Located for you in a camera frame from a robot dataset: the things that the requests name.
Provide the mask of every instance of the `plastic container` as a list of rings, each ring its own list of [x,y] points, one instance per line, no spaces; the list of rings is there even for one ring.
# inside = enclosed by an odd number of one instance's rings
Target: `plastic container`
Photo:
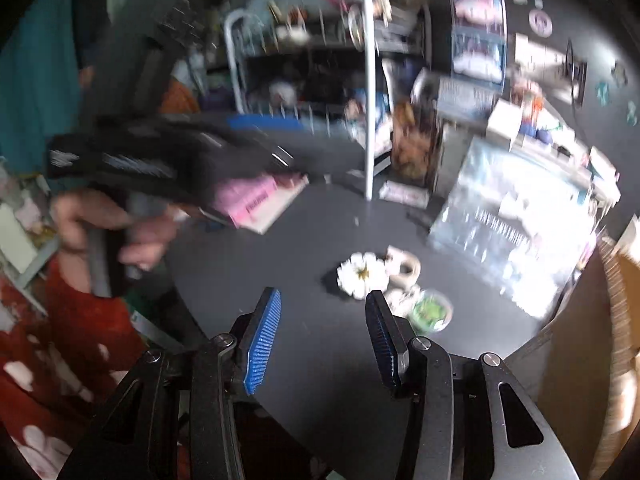
[[[444,330],[453,317],[451,302],[437,290],[427,289],[409,313],[409,321],[417,334]]]

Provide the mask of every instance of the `white shelf frame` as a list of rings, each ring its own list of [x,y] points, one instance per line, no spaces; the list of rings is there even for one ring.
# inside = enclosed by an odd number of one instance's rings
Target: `white shelf frame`
[[[364,15],[364,55],[365,78],[367,91],[367,121],[366,121],[366,146],[365,146],[365,192],[364,197],[370,201],[373,196],[374,146],[376,128],[376,38],[374,36],[373,0],[362,0]],[[238,113],[245,114],[244,96],[239,83],[238,60],[236,58],[236,45],[233,38],[233,26],[238,20],[250,17],[244,9],[236,9],[230,12],[224,25],[226,57],[229,64],[231,83],[234,90],[236,109]]]

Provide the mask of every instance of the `shelf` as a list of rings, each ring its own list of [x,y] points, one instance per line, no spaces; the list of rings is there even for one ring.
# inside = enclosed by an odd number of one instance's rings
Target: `shelf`
[[[393,7],[396,22],[385,24],[383,20],[374,20],[375,49],[377,53],[394,52],[400,54],[424,55],[424,20],[405,10]],[[307,21],[304,29],[293,27],[298,34],[306,34],[305,41],[294,41],[278,38],[278,32],[286,34],[287,26],[278,25],[261,27],[247,35],[236,31],[234,43],[236,52],[243,57],[263,57],[274,54],[293,54],[308,49],[347,49],[364,51],[364,34],[362,32],[362,16],[348,18],[347,14],[324,15],[321,11],[313,21]]]
[[[273,106],[268,101],[247,99],[246,111],[250,114],[270,115],[300,122],[315,136],[346,137],[357,140],[364,148],[364,124],[347,120],[343,105],[325,105],[299,102],[295,106]],[[377,158],[390,150],[390,139],[382,140],[374,156]]]

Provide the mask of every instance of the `teal fabric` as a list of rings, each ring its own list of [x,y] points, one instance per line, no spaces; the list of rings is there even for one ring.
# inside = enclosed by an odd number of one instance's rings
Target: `teal fabric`
[[[71,0],[35,0],[0,52],[0,154],[42,171],[47,139],[70,131],[80,99]]]

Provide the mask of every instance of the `black table surface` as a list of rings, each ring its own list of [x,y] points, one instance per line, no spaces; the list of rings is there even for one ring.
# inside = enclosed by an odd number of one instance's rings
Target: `black table surface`
[[[437,251],[410,210],[367,203],[338,184],[313,184],[265,235],[187,226],[168,255],[178,291],[208,337],[252,311],[265,286],[281,291],[280,327],[256,397],[349,479],[393,477],[408,416],[408,406],[393,401],[380,382],[364,302],[334,293],[335,269],[351,253],[382,254],[393,245],[418,256],[418,284],[441,291],[454,306],[450,325],[433,335],[450,353],[507,356],[541,326]]]
[[[576,55],[588,59],[584,107],[551,98],[571,126],[584,131],[622,173],[621,203],[607,224],[620,234],[637,207],[640,135],[626,124],[626,102],[638,93],[638,51],[607,0],[543,0],[554,32],[538,38],[526,6],[507,2],[508,32],[564,52],[572,39]],[[431,0],[434,67],[450,69],[449,0]],[[616,89],[615,60],[626,65],[629,85]],[[612,84],[612,104],[601,108],[594,86]],[[364,302],[330,294],[323,280],[355,251],[383,253],[388,245],[416,254],[418,284],[444,293],[454,305],[451,324],[433,338],[447,351],[471,358],[493,351],[507,356],[533,336],[541,322],[434,250],[407,208],[374,201],[338,185],[305,189],[267,234],[206,233],[185,229],[168,255],[178,291],[207,336],[229,329],[250,312],[265,286],[282,292],[282,320],[264,384],[257,399],[309,450],[349,480],[389,479],[398,464],[408,406],[384,390],[364,321]]]

